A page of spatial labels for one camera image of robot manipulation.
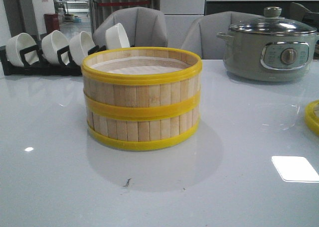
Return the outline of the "right grey chair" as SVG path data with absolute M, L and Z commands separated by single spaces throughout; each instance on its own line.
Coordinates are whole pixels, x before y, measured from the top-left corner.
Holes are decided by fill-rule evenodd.
M 228 27 L 240 21 L 259 17 L 257 14 L 225 11 L 205 15 L 196 19 L 187 31 L 181 49 L 191 51 L 207 60 L 222 60 L 225 41 L 218 38 L 220 32 L 227 32 Z

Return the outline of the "grey chair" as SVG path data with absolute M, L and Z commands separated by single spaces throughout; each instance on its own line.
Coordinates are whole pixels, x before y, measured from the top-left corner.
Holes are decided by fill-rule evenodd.
M 107 44 L 105 32 L 113 25 L 121 23 L 131 46 L 167 47 L 168 36 L 164 13 L 146 7 L 132 7 L 113 12 L 92 34 L 96 45 Z
M 225 11 L 205 15 L 196 19 L 187 31 L 181 49 L 191 51 L 207 60 L 222 60 L 225 41 L 218 38 L 220 32 L 227 32 L 228 27 L 240 21 L 259 17 L 257 14 Z

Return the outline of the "glass pot lid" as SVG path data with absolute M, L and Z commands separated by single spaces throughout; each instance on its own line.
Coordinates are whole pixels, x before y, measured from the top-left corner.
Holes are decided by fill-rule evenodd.
M 264 35 L 313 35 L 317 33 L 317 29 L 296 21 L 281 17 L 282 9 L 277 6 L 264 8 L 264 15 L 252 18 L 250 20 L 240 21 L 229 26 L 229 30 L 264 34 Z

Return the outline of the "green electric cooking pot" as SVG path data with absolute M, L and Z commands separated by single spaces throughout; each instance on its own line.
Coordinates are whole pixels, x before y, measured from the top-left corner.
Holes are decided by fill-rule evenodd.
M 226 42 L 223 63 L 230 73 L 251 80 L 288 82 L 310 69 L 319 35 L 276 36 L 220 32 Z

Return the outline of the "bamboo steamer tray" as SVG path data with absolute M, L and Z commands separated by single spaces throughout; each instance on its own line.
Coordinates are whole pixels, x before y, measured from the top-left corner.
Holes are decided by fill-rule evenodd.
M 121 120 L 157 120 L 196 109 L 201 58 L 181 49 L 135 47 L 101 51 L 81 66 L 87 108 Z
M 115 120 L 87 110 L 89 133 L 102 144 L 128 151 L 151 151 L 179 144 L 197 131 L 199 120 L 199 107 L 151 121 Z

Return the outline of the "woven bamboo steamer lid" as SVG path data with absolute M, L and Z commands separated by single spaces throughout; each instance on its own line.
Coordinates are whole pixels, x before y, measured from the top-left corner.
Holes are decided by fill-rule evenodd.
M 306 126 L 317 136 L 319 135 L 319 101 L 306 105 L 304 121 Z

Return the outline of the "white cabinet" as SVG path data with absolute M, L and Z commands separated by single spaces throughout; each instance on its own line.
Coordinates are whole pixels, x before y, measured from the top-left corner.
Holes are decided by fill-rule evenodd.
M 204 15 L 205 0 L 159 0 L 164 13 L 168 47 L 180 48 L 192 22 Z

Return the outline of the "red bin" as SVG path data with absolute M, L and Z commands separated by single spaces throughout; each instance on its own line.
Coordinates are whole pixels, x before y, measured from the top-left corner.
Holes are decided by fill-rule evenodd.
M 46 27 L 46 33 L 50 34 L 55 30 L 60 30 L 59 19 L 57 13 L 45 13 L 44 22 Z

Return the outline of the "black dish rack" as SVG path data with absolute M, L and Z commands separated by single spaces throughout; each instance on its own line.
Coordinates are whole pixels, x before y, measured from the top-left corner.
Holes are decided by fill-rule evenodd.
M 59 65 L 49 63 L 45 58 L 39 45 L 20 50 L 23 67 L 12 65 L 7 59 L 5 46 L 0 48 L 0 61 L 4 75 L 60 75 L 81 76 L 81 68 L 77 65 L 70 53 L 69 46 L 57 51 Z

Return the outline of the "left grey chair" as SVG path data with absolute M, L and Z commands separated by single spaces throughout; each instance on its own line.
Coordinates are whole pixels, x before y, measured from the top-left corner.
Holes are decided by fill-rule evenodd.
M 113 12 L 92 34 L 96 45 L 107 44 L 105 32 L 113 25 L 121 23 L 131 46 L 167 47 L 168 36 L 164 13 L 146 7 L 132 7 Z

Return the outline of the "white bowl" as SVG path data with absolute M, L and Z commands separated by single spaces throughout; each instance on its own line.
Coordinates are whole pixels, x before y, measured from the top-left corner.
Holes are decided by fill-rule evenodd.
M 86 31 L 73 36 L 69 41 L 71 56 L 77 65 L 81 65 L 84 58 L 88 56 L 88 51 L 95 47 L 91 35 Z
M 54 65 L 59 65 L 57 51 L 69 45 L 65 35 L 59 30 L 55 30 L 42 39 L 41 47 L 45 59 Z
M 20 33 L 6 43 L 6 55 L 9 62 L 18 67 L 23 67 L 20 50 L 36 45 L 35 40 L 27 33 Z
M 121 23 L 108 28 L 105 32 L 107 49 L 129 48 L 130 42 L 127 33 Z

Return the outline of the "red barrier belt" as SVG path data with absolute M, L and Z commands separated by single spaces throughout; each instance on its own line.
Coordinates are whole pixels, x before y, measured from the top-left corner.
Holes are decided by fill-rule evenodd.
M 97 6 L 139 6 L 139 5 L 149 5 L 151 4 L 151 0 L 144 1 L 127 1 L 127 2 L 98 2 Z

